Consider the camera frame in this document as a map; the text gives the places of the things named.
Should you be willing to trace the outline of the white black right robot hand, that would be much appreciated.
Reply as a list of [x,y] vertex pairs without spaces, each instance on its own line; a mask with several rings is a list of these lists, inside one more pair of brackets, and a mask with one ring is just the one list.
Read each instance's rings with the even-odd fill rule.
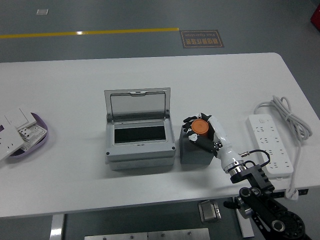
[[[192,129],[192,124],[197,120],[203,120],[208,124],[207,136],[203,136]],[[220,159],[221,167],[225,173],[231,176],[246,169],[242,157],[233,150],[232,144],[218,119],[212,115],[199,113],[183,120],[183,131],[188,140],[197,147],[213,154]]]

